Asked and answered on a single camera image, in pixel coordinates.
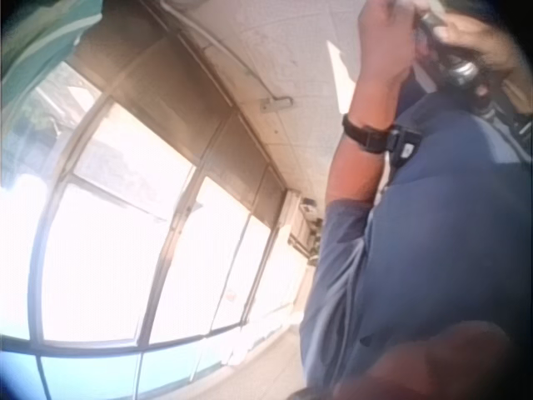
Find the shirt sleeve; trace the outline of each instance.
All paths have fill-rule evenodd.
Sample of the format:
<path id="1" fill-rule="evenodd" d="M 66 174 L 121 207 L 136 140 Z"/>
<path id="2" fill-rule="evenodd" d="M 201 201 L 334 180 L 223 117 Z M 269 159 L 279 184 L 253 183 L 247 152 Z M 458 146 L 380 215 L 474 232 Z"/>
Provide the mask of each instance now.
<path id="1" fill-rule="evenodd" d="M 350 278 L 364 252 L 371 205 L 337 200 L 326 208 L 318 266 L 300 326 L 301 358 L 308 385 L 327 386 L 344 337 Z"/>

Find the watch strap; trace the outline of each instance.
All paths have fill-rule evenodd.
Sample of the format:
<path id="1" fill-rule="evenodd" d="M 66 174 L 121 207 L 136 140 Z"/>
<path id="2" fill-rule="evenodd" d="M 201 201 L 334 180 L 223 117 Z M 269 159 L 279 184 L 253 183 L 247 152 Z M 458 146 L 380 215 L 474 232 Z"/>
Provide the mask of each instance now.
<path id="1" fill-rule="evenodd" d="M 342 126 L 345 135 L 359 143 L 366 152 L 382 154 L 386 151 L 390 128 L 379 130 L 373 127 L 358 127 L 350 122 L 347 114 L 342 119 Z"/>

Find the window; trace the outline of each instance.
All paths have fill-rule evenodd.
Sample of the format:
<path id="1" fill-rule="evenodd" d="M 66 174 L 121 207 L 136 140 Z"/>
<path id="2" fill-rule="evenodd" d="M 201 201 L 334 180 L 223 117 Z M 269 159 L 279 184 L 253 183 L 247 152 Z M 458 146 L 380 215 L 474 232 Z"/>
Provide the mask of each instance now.
<path id="1" fill-rule="evenodd" d="M 288 243 L 273 249 L 254 298 L 251 319 L 257 320 L 294 302 L 306 263 L 306 258 Z"/>
<path id="2" fill-rule="evenodd" d="M 207 375 L 214 368 L 227 364 L 239 337 L 240 328 L 208 338 L 203 343 L 202 357 L 197 366 L 195 378 Z"/>
<path id="3" fill-rule="evenodd" d="M 2 131 L 0 333 L 29 339 L 27 278 L 54 168 L 100 92 L 66 63 L 32 91 Z"/>
<path id="4" fill-rule="evenodd" d="M 192 174 L 183 156 L 115 104 L 80 157 L 76 175 L 122 200 L 171 219 Z"/>
<path id="5" fill-rule="evenodd" d="M 213 328 L 222 328 L 241 320 L 269 235 L 270 229 L 266 225 L 255 217 L 250 218 Z"/>
<path id="6" fill-rule="evenodd" d="M 45 400 L 47 398 L 42 387 L 35 356 L 0 352 L 0 379 L 7 385 L 7 389 L 14 398 L 31 398 L 33 400 Z"/>
<path id="7" fill-rule="evenodd" d="M 62 62 L 30 93 L 2 141 L 2 186 L 23 174 L 47 181 L 61 151 L 100 92 Z"/>
<path id="8" fill-rule="evenodd" d="M 133 341 L 193 166 L 115 104 L 75 168 L 48 236 L 48 341 Z"/>
<path id="9" fill-rule="evenodd" d="M 235 198 L 204 180 L 174 252 L 151 343 L 209 331 L 247 217 Z"/>
<path id="10" fill-rule="evenodd" d="M 152 398 L 157 392 L 187 384 L 198 364 L 202 344 L 203 342 L 199 341 L 180 347 L 146 352 L 142 356 L 140 398 Z"/>
<path id="11" fill-rule="evenodd" d="M 139 355 L 97 358 L 42 357 L 50 398 L 132 398 Z"/>

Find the hand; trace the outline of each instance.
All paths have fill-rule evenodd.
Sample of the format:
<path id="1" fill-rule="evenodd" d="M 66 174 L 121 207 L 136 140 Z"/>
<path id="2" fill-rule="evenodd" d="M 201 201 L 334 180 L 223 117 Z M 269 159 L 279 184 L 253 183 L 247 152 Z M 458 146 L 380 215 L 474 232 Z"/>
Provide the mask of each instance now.
<path id="1" fill-rule="evenodd" d="M 359 81 L 400 86 L 415 58 L 411 0 L 366 0 L 359 17 Z"/>
<path id="2" fill-rule="evenodd" d="M 472 17 L 447 13 L 447 27 L 436 27 L 435 35 L 445 44 L 469 48 L 480 60 L 504 78 L 503 90 L 519 113 L 533 111 L 531 70 L 512 37 Z"/>

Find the green fabric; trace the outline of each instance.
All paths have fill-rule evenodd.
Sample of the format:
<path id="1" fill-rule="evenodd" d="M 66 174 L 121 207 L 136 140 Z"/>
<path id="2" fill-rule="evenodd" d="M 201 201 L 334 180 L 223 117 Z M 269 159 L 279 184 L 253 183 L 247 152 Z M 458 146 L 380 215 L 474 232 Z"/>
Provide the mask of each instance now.
<path id="1" fill-rule="evenodd" d="M 2 135 L 26 96 L 102 18 L 102 0 L 28 2 L 2 32 Z"/>

